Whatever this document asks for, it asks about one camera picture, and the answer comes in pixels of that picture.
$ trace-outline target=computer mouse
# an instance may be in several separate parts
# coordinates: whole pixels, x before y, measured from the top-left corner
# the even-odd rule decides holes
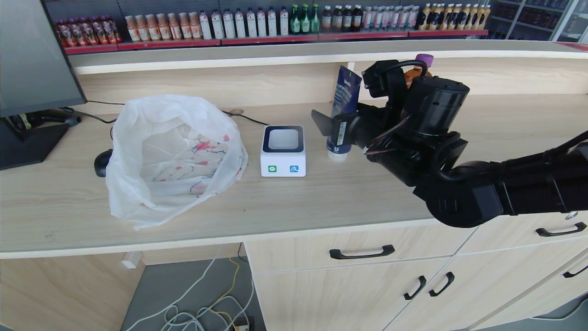
[[[112,149],[98,154],[96,160],[94,160],[94,170],[96,171],[96,176],[106,177],[106,166],[108,165],[108,161],[110,160],[111,155]]]

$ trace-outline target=monitor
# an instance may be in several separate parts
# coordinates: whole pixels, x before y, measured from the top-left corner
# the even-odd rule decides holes
[[[43,162],[65,124],[18,131],[7,117],[86,103],[42,0],[0,0],[0,170]]]

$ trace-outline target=plastic bag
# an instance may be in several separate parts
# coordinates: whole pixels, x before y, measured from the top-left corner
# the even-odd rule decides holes
[[[235,122],[207,100],[130,100],[113,127],[106,167],[111,214],[163,224],[241,178],[248,155]]]

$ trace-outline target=green bottle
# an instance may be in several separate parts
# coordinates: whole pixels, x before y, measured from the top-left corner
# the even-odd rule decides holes
[[[312,18],[310,19],[310,31],[314,34],[319,33],[319,5],[312,5]]]
[[[310,19],[308,18],[308,5],[302,5],[302,15],[300,16],[300,31],[302,34],[310,32]]]
[[[292,5],[292,17],[290,18],[290,32],[293,35],[300,33],[300,19],[298,18],[298,5]]]

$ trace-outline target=monitor stand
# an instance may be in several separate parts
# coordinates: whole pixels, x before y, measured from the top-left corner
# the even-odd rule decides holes
[[[67,124],[57,124],[17,132],[0,118],[0,170],[45,161],[67,130]]]

